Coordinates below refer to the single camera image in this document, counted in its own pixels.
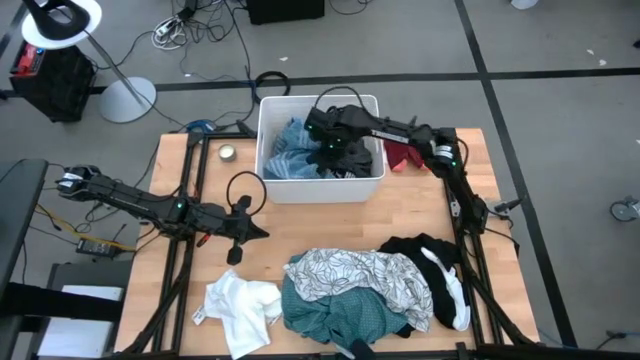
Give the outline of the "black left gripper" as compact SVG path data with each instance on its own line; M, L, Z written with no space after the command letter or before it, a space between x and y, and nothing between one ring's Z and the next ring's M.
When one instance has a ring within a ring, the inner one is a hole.
M231 206L231 213L216 204L200 204L192 208L192 215L197 232L203 236L196 242L197 247L202 247L211 236L221 236L233 240L228 251L226 262L228 265L237 265L242 261L243 250L241 246L249 240L268 238L270 234L256 225L247 213L252 198L243 195Z

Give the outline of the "light blue shirt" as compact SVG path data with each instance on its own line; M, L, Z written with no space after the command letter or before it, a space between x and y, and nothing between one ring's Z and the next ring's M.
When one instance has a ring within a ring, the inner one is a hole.
M313 152L308 150L289 150L278 153L265 163L264 178L270 180L334 179L335 176L330 171L319 171L316 163L307 161L311 155Z

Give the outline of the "plain white garment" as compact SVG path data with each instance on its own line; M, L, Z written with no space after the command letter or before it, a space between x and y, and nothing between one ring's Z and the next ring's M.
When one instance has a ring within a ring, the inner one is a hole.
M272 282L247 281L234 269L208 284L204 302L192 314L199 326L206 318L220 319L233 360L271 344L268 327L282 316L281 292Z

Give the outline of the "white leaf-print garment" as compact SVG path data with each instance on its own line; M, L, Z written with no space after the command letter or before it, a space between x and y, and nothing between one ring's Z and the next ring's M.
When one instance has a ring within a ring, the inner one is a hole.
M431 289L418 267L400 253L313 248L283 266L305 301L336 296L353 289L380 295L390 311L427 333L434 316Z

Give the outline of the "black and white garment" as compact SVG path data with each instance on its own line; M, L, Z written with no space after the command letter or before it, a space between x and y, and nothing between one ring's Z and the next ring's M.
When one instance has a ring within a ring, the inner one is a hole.
M379 251L408 257L429 286L433 312L439 322L459 332L468 329L471 309L457 275L456 266L462 259L454 243L421 233L413 238L391 237Z

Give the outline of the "teal patterned shirt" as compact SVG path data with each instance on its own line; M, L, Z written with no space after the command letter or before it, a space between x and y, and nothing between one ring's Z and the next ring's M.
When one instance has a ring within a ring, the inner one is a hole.
M372 290L356 288L340 295L305 301L285 272L282 311L287 329L344 349L349 349L358 339L372 344L389 334L409 336L416 330L404 315L390 311L384 299Z

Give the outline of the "red cloth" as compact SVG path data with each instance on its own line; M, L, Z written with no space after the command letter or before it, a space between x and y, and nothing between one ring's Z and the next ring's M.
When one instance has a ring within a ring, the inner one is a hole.
M392 172L402 172L409 163L420 170L428 170L421 155L413 147L385 140L384 148L387 162Z

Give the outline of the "black box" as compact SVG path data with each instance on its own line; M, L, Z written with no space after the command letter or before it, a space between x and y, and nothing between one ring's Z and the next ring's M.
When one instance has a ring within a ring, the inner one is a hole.
M325 0L246 0L253 25L318 19L325 15Z

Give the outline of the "black power adapter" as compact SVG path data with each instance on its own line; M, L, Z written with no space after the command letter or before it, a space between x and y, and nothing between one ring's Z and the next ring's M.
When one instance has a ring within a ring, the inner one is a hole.
M113 245L81 239L76 246L76 252L96 257L114 258L118 250Z

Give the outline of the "black crossbar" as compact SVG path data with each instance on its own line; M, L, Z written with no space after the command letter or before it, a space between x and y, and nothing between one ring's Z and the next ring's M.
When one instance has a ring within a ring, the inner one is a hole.
M60 317L116 322L123 302L37 286L9 283L0 297L0 316Z

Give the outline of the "black bench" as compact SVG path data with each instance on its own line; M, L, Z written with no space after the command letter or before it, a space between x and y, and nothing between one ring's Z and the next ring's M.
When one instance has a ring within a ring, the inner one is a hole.
M10 282L47 168L48 162L43 159L0 162L0 300Z

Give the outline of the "black crate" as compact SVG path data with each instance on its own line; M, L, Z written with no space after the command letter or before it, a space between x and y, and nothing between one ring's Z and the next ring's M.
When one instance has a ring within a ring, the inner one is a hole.
M78 122L82 118L95 82L96 71L90 60L75 45L45 50L35 73L16 73L23 41L10 69L9 81L14 92L33 105L51 122Z

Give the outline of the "grey caster wheel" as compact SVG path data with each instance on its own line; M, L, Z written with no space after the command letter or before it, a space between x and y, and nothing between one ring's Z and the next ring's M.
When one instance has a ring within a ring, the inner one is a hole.
M609 208L610 214L619 222L632 222L640 219L640 200L626 196L622 200L613 202Z

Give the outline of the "black floor plug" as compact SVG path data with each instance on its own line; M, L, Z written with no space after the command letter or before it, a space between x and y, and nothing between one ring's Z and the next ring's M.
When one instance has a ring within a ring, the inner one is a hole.
M605 335L605 339L595 347L596 350L603 349L611 341L625 339L628 336L628 333L622 331L606 330Z

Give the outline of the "black curved mount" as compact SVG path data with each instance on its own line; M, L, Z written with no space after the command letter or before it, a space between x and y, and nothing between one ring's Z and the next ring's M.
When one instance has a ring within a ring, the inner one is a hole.
M50 40L65 40L80 34L89 25L89 13L72 0L46 0L39 5L36 0L21 0L32 15L39 32ZM55 20L51 13L66 8L70 15L67 22Z

